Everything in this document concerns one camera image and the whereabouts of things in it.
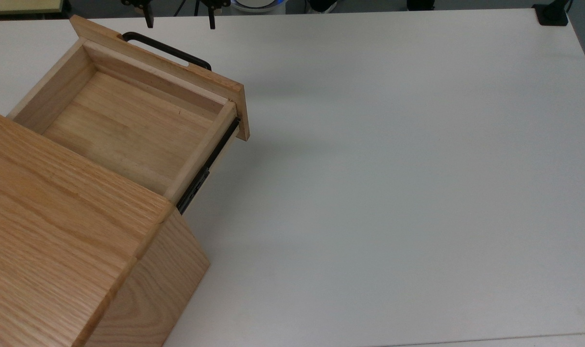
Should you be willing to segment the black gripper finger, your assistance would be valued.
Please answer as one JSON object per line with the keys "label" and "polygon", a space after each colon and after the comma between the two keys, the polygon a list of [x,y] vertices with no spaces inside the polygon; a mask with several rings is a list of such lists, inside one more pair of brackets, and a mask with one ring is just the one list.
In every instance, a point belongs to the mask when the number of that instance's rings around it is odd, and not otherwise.
{"label": "black gripper finger", "polygon": [[223,7],[231,6],[230,0],[201,0],[200,1],[207,8],[209,28],[216,29],[215,14],[216,11],[221,10]]}
{"label": "black gripper finger", "polygon": [[153,28],[154,16],[150,3],[150,0],[121,0],[121,4],[133,7],[136,13],[141,14],[145,18],[148,28]]}

